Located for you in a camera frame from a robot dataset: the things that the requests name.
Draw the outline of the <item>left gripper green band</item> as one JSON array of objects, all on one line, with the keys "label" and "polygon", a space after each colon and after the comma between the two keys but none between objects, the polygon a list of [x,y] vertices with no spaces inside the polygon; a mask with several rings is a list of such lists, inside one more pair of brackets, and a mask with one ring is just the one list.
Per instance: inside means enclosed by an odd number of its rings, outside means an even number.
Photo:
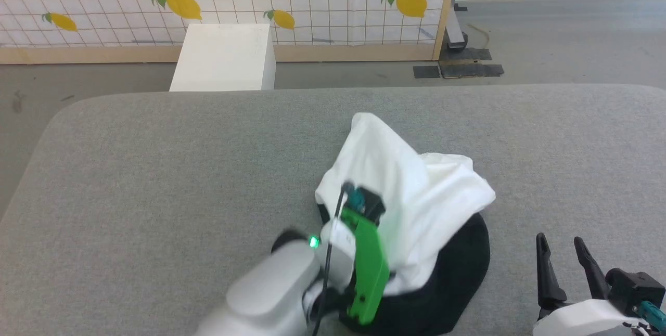
[{"label": "left gripper green band", "polygon": [[366,326],[374,321],[380,307],[390,278],[389,265],[374,222],[353,210],[343,210],[341,219],[356,239],[354,299],[347,315]]}]

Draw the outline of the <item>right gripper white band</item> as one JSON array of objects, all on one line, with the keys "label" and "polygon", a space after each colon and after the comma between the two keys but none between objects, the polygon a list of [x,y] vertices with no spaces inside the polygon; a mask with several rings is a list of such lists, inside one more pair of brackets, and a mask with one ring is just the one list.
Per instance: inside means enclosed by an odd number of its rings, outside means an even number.
[{"label": "right gripper white band", "polygon": [[567,303],[551,263],[546,236],[536,236],[537,302],[539,319],[534,335],[650,335],[651,303],[642,301],[623,313],[607,301],[610,287],[606,275],[593,258],[585,241],[574,238],[578,262],[585,271],[593,300]]}]

